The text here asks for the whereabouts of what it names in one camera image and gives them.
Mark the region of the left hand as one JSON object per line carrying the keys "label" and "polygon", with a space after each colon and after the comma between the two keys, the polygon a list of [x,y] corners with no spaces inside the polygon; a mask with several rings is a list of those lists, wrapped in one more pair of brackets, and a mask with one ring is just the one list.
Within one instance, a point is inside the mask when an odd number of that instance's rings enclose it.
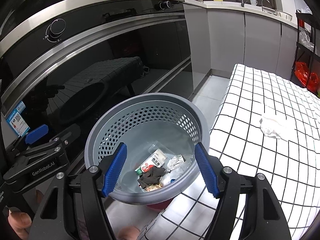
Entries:
{"label": "left hand", "polygon": [[9,211],[8,222],[20,239],[28,239],[28,228],[31,227],[32,220],[30,216],[21,211]]}

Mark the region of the right hand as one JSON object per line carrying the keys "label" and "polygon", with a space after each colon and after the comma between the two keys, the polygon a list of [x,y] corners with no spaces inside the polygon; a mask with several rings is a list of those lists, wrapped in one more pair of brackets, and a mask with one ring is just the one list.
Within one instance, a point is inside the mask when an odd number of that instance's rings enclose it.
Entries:
{"label": "right hand", "polygon": [[117,239],[120,240],[136,240],[140,234],[140,230],[135,226],[126,226],[119,230]]}

